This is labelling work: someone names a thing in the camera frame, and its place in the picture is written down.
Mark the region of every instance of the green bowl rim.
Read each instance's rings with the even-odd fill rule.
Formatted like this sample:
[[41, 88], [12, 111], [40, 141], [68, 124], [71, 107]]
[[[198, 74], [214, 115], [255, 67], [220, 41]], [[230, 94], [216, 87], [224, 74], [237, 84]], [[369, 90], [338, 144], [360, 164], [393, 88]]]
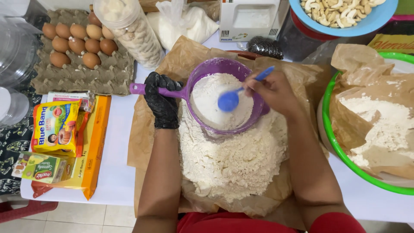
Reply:
[[[406, 61], [409, 63], [414, 64], [414, 56], [403, 54], [403, 53], [379, 53], [383, 58], [389, 58], [389, 59], [395, 59], [400, 61]], [[341, 158], [341, 160], [358, 176], [360, 176], [362, 179], [370, 182], [371, 184], [378, 186], [382, 189], [395, 192], [398, 194], [404, 194], [404, 195], [414, 195], [414, 188], [408, 188], [408, 187], [399, 187], [394, 186], [391, 184], [384, 183], [367, 173], [365, 173], [361, 168], [359, 168], [357, 165], [355, 165], [345, 154], [345, 152], [342, 150], [342, 148], [339, 146], [338, 142], [336, 141], [334, 132], [332, 130], [331, 121], [329, 117], [329, 104], [331, 100], [331, 94], [335, 86], [335, 80], [338, 74], [341, 73], [340, 71], [336, 72], [336, 74], [332, 77], [331, 81], [328, 84], [328, 87], [325, 90], [325, 95], [322, 102], [322, 120], [323, 120], [323, 126], [325, 128], [326, 135], [329, 139], [329, 142], [331, 143], [332, 147], [334, 148], [335, 152]]]

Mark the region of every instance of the blue bowl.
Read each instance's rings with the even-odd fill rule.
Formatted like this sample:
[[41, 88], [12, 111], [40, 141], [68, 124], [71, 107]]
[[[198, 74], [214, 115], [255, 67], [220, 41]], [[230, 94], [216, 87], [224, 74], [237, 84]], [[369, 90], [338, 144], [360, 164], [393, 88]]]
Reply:
[[385, 25], [397, 9], [398, 0], [386, 0], [383, 4], [373, 7], [372, 12], [358, 22], [358, 25], [347, 28], [323, 26], [306, 15], [301, 7], [301, 0], [289, 0], [289, 3], [298, 18], [313, 30], [332, 36], [349, 37], [365, 35]]

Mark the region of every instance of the blue band margarine package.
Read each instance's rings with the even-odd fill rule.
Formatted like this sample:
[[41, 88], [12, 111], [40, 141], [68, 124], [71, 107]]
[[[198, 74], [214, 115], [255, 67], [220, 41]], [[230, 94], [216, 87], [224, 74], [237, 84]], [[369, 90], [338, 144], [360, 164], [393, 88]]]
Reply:
[[31, 139], [33, 152], [76, 156], [79, 101], [55, 101], [35, 106]]

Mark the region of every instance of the purple sieve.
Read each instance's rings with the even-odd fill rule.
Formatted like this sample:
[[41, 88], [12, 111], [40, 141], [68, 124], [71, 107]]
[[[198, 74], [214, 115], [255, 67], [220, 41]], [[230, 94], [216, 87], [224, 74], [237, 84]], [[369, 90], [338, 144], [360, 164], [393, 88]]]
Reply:
[[[204, 124], [200, 118], [195, 114], [193, 111], [191, 104], [190, 104], [190, 94], [193, 91], [194, 85], [198, 80], [215, 73], [227, 73], [231, 74], [241, 82], [244, 82], [246, 77], [252, 71], [242, 63], [229, 59], [229, 58], [212, 58], [200, 63], [190, 74], [188, 77], [187, 85], [178, 92], [170, 92], [166, 88], [159, 88], [158, 91], [161, 95], [174, 97], [174, 98], [181, 98], [187, 101], [188, 109], [194, 119], [206, 130], [209, 130], [216, 134], [238, 134], [241, 132], [246, 131], [249, 129], [254, 123], [257, 122], [260, 116], [265, 115], [269, 112], [269, 107], [265, 104], [263, 98], [255, 93], [253, 95], [253, 109], [250, 118], [247, 120], [246, 123], [241, 125], [240, 127], [233, 129], [233, 130], [218, 130], [214, 129], [206, 124]], [[130, 91], [131, 94], [145, 94], [145, 84], [138, 84], [138, 83], [131, 83], [130, 84]]]

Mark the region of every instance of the black glove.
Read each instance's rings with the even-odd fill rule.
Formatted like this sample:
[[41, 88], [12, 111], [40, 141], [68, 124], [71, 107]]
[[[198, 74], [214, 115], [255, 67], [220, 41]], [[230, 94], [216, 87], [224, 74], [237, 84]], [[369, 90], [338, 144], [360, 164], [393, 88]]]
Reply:
[[178, 106], [176, 99], [165, 97], [158, 93], [159, 87], [166, 87], [169, 91], [181, 91], [183, 82], [171, 80], [166, 75], [151, 72], [144, 82], [145, 101], [155, 116], [156, 129], [178, 129]]

